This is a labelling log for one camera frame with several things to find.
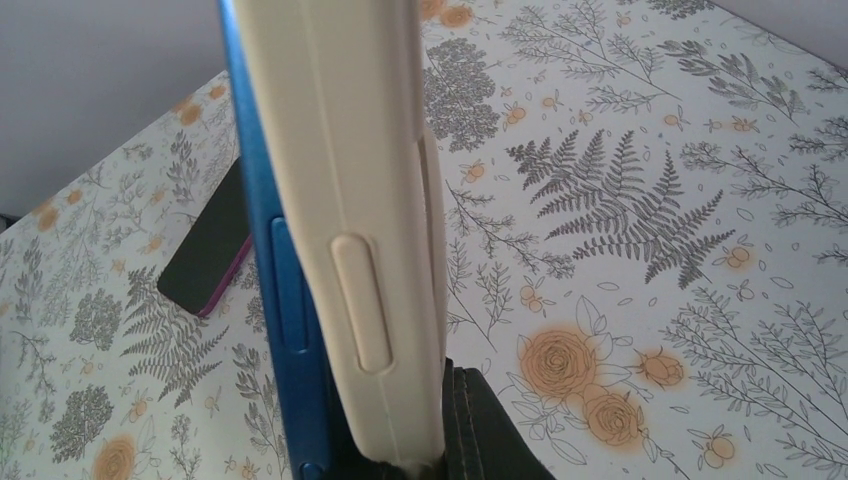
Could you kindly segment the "cream phone case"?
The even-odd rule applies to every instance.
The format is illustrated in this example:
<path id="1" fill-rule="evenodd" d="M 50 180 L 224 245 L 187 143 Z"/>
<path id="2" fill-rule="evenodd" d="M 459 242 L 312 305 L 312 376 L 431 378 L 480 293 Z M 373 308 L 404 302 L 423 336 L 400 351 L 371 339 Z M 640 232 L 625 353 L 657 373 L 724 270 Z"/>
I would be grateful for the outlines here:
<path id="1" fill-rule="evenodd" d="M 445 232 L 415 1 L 234 1 L 283 212 L 347 415 L 441 410 Z"/>

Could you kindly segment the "magenta phone black screen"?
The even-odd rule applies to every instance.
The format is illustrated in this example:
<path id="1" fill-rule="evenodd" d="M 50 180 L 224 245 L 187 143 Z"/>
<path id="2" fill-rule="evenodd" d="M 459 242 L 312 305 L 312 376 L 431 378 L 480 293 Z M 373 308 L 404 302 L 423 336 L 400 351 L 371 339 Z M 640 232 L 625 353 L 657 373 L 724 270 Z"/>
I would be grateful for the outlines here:
<path id="1" fill-rule="evenodd" d="M 252 246 L 241 161 L 236 160 L 163 269 L 160 294 L 206 317 Z"/>

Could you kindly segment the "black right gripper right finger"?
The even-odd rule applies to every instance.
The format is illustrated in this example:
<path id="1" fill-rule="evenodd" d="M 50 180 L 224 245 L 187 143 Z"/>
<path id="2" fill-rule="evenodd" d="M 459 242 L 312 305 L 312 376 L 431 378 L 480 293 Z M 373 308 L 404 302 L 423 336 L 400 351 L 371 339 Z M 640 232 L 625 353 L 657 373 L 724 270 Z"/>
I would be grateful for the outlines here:
<path id="1" fill-rule="evenodd" d="M 553 477 L 527 446 L 480 370 L 446 360 L 442 417 L 446 479 Z"/>

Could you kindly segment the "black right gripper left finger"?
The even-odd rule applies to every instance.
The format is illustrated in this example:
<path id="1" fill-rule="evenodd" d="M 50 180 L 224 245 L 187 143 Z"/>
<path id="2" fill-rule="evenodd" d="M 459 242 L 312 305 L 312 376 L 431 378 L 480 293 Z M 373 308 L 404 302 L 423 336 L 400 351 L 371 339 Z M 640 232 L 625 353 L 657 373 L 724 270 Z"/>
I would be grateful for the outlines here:
<path id="1" fill-rule="evenodd" d="M 404 410 L 345 417 L 350 439 L 326 479 L 442 479 L 441 410 Z"/>

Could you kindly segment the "blue phone black screen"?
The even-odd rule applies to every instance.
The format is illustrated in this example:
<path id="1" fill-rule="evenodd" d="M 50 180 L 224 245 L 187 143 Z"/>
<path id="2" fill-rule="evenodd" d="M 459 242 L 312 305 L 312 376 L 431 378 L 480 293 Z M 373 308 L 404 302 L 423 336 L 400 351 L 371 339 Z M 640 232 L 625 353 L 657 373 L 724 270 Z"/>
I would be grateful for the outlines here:
<path id="1" fill-rule="evenodd" d="M 249 225 L 292 475 L 296 479 L 322 479 L 335 457 L 322 334 L 274 180 L 235 3 L 221 0 L 219 7 Z"/>

